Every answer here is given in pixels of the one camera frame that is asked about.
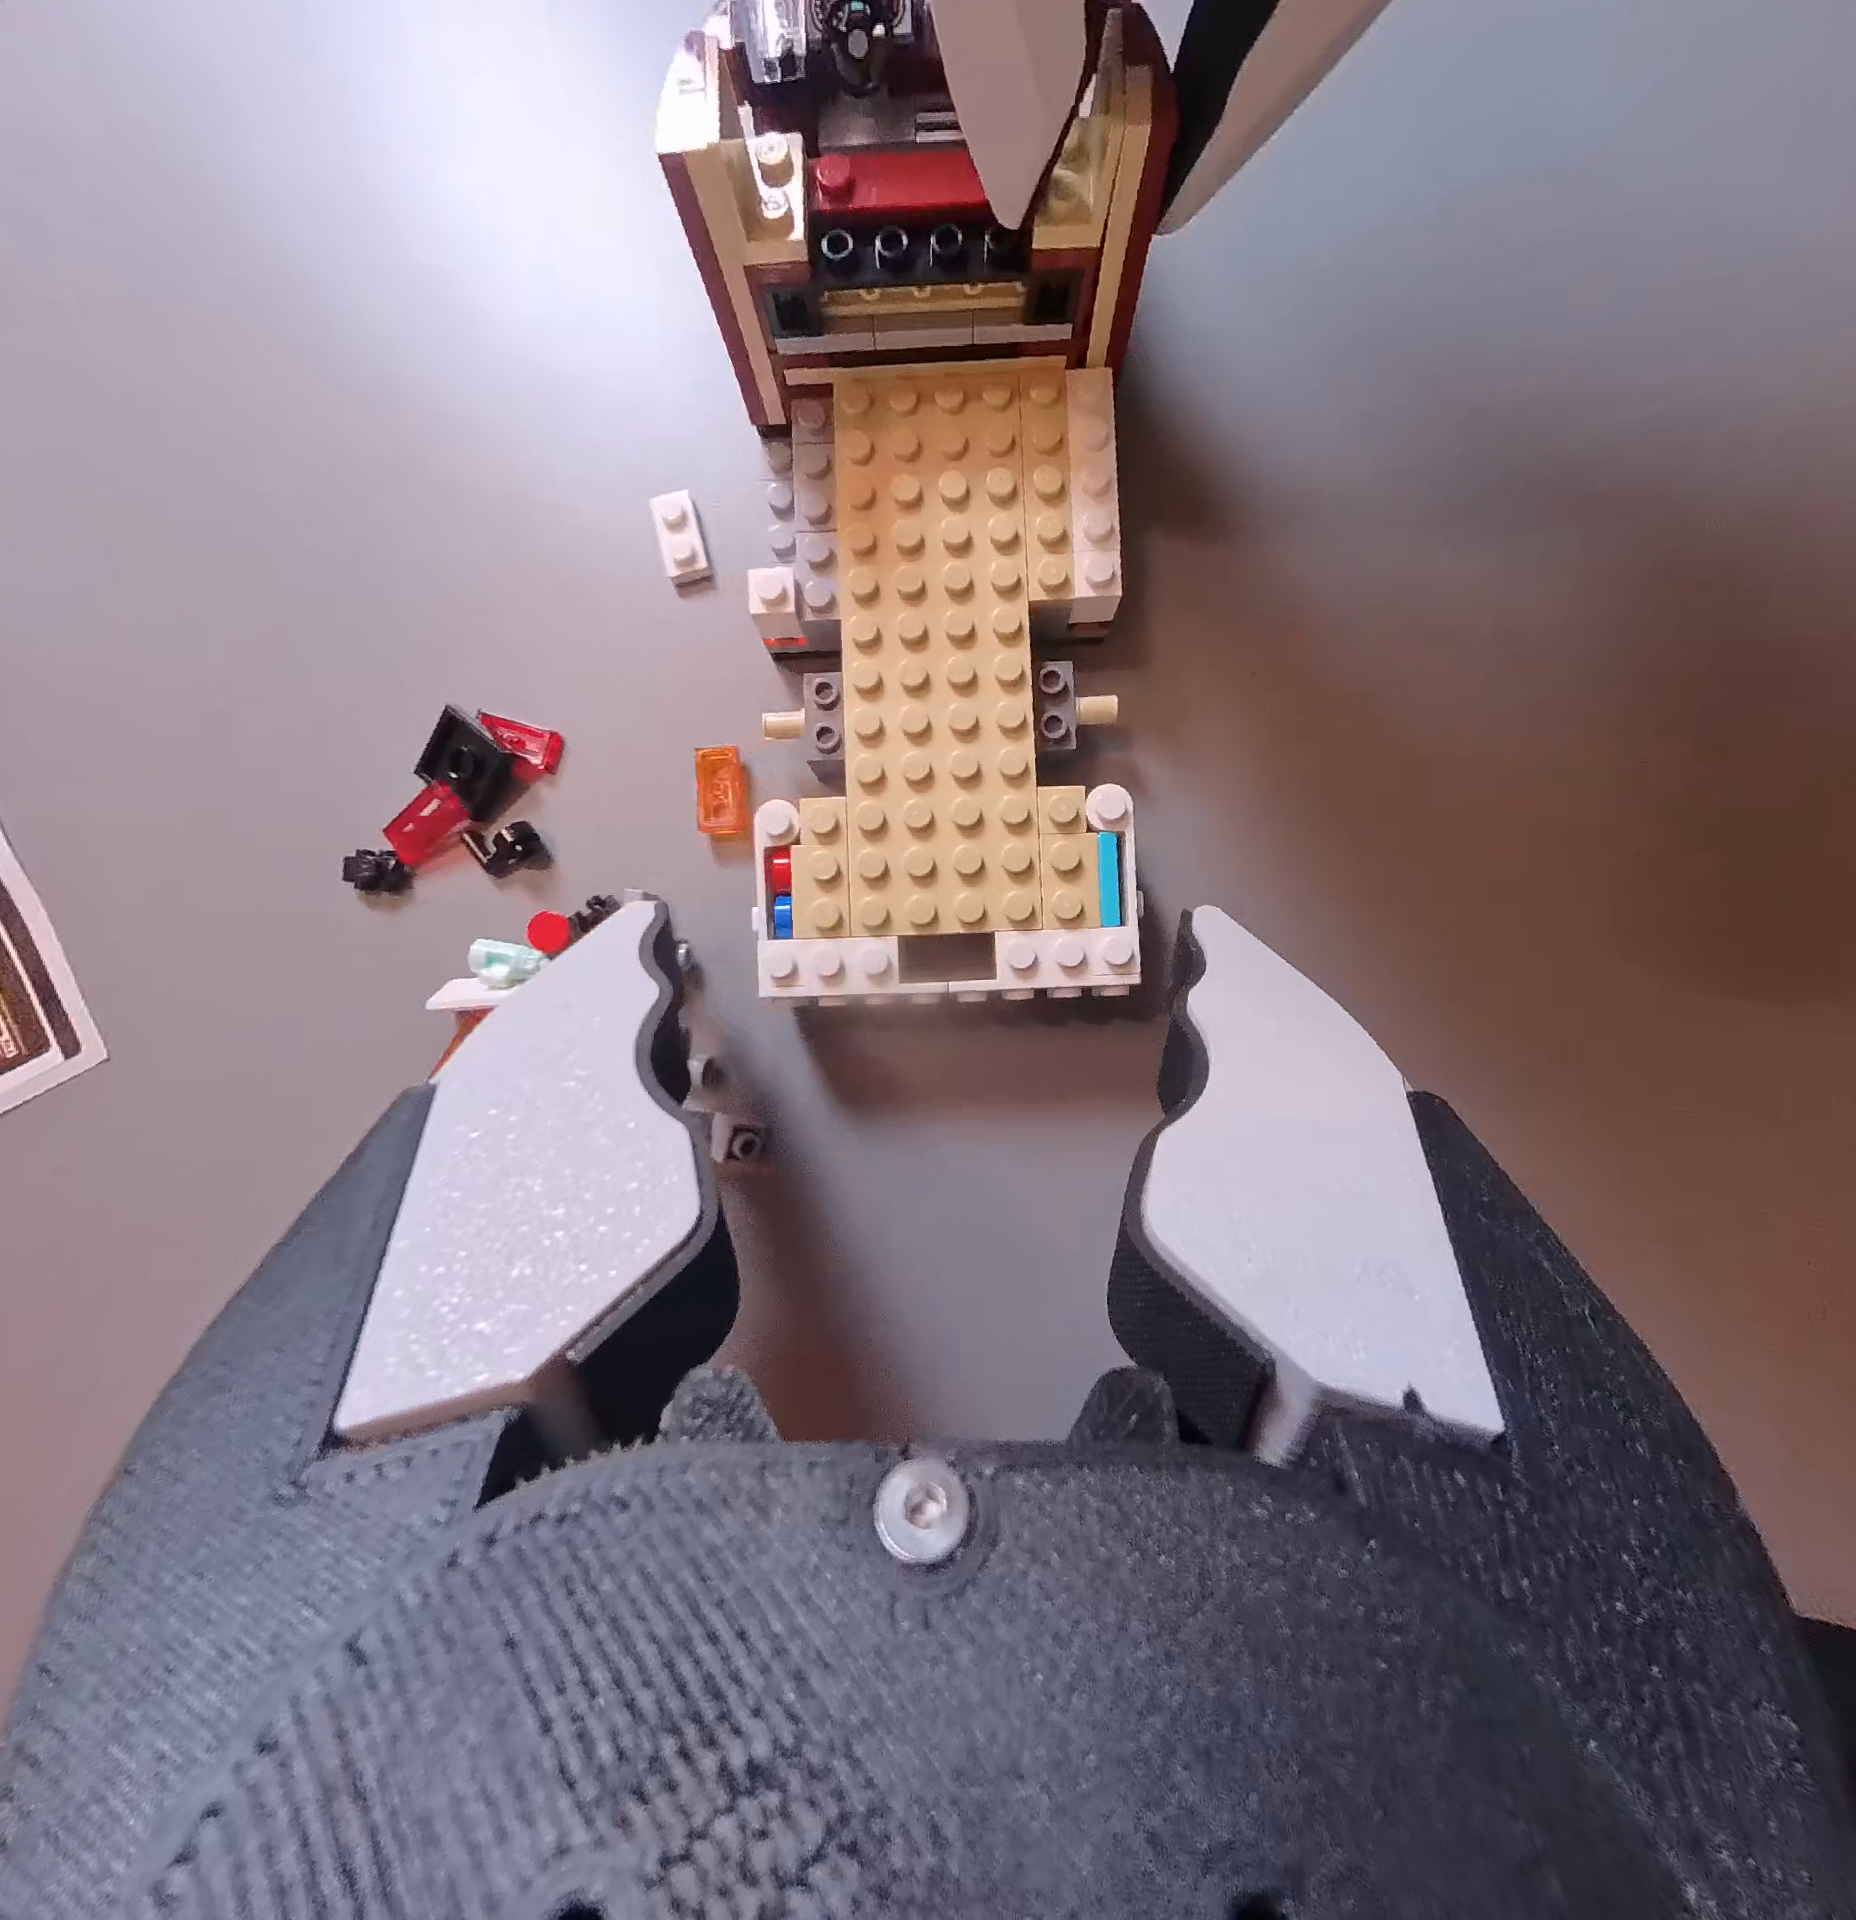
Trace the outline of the printed instruction sheet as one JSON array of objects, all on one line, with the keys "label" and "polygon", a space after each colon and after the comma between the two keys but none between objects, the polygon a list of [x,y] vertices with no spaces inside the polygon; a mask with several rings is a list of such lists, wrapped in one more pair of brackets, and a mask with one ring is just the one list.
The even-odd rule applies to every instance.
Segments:
[{"label": "printed instruction sheet", "polygon": [[97,1023],[0,823],[0,1115],[104,1059]]}]

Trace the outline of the red and black brick piece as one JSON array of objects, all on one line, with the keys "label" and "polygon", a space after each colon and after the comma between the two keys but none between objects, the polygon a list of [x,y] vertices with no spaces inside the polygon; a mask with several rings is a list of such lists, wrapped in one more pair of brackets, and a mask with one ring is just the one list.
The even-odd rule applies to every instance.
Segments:
[{"label": "red and black brick piece", "polygon": [[561,756],[557,730],[444,705],[413,764],[419,793],[384,828],[391,870],[411,874],[455,841],[488,874],[543,861],[540,833],[500,823],[500,812],[525,783],[552,775]]}]

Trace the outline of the pile of small grey bricks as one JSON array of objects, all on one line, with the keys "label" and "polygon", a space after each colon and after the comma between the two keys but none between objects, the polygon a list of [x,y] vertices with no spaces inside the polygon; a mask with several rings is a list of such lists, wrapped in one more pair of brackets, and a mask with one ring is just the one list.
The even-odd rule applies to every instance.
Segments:
[{"label": "pile of small grey bricks", "polygon": [[[577,942],[600,923],[614,923],[625,919],[633,905],[665,908],[654,894],[642,887],[628,887],[620,894],[588,894],[573,912],[533,912],[525,933],[515,938],[500,938],[511,942],[525,942],[544,952],[550,960],[531,978],[494,990],[472,978],[466,964],[461,974],[448,975],[424,999],[424,1009],[433,1014],[481,1011],[491,1014],[507,994],[520,993],[524,985],[544,975],[547,968],[577,949]],[[769,1156],[769,1127],[761,1114],[746,1104],[739,1081],[729,1071],[729,1063],[716,1049],[716,1029],[700,1019],[698,986],[700,968],[692,949],[681,940],[670,940],[670,963],[681,999],[676,1004],[676,1038],[669,1041],[669,1070],[670,1081],[679,1081],[679,1095],[684,1111],[692,1115],[698,1130],[709,1143],[709,1156],[716,1164],[754,1164]]]}]

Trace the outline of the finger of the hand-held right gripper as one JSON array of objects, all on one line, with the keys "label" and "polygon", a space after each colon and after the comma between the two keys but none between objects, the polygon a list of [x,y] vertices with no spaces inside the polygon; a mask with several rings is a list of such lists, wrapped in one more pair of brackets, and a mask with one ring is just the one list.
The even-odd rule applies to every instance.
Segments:
[{"label": "finger of the hand-held right gripper", "polygon": [[1158,232],[1184,226],[1324,81],[1383,3],[1191,3]]},{"label": "finger of the hand-held right gripper", "polygon": [[1088,3],[931,3],[928,11],[994,225],[1023,226],[1084,87]]}]

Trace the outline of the grey desk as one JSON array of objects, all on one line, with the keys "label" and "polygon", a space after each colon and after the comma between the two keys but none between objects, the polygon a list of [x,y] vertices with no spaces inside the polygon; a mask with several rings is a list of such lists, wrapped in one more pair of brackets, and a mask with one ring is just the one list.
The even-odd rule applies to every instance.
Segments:
[{"label": "grey desk", "polygon": [[[0,1119],[0,1729],[144,1406],[540,898],[698,952],[783,1431],[1049,1437],[1119,1361],[1156,986],[794,1019],[692,824],[700,742],[802,772],[653,156],[692,18],[0,3],[0,819],[106,1045]],[[1395,3],[1156,243],[1120,494],[1151,923],[1443,1095],[1856,1623],[1856,3]],[[544,857],[362,897],[444,705],[565,735]]]}]

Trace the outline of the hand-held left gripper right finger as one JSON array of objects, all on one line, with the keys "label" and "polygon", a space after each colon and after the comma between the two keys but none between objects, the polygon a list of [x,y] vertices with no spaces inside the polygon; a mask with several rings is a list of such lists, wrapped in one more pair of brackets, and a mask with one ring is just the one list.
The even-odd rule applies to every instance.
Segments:
[{"label": "hand-held left gripper right finger", "polygon": [[1184,1428],[1268,1461],[1346,1410],[1501,1433],[1404,1075],[1213,905],[1179,926],[1156,1097],[1108,1310]]}]

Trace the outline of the tan and dark red brick model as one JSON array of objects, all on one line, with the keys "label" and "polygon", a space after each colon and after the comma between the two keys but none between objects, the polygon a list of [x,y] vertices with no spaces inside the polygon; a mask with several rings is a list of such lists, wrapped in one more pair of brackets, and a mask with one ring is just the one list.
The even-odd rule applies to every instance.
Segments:
[{"label": "tan and dark red brick model", "polygon": [[754,812],[764,1000],[1116,999],[1146,952],[1134,802],[1061,775],[1119,698],[1068,642],[1123,594],[1113,375],[1179,130],[1139,3],[999,226],[928,3],[713,3],[654,150],[761,438],[747,613],[801,667],[813,798]]}]

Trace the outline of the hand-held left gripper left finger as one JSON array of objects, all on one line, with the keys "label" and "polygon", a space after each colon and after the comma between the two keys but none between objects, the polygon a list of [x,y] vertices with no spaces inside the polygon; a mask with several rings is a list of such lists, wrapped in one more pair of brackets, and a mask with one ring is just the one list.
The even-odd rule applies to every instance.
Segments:
[{"label": "hand-held left gripper left finger", "polygon": [[435,1071],[336,1439],[494,1410],[550,1448],[653,1437],[739,1304],[679,999],[670,915],[636,897]]}]

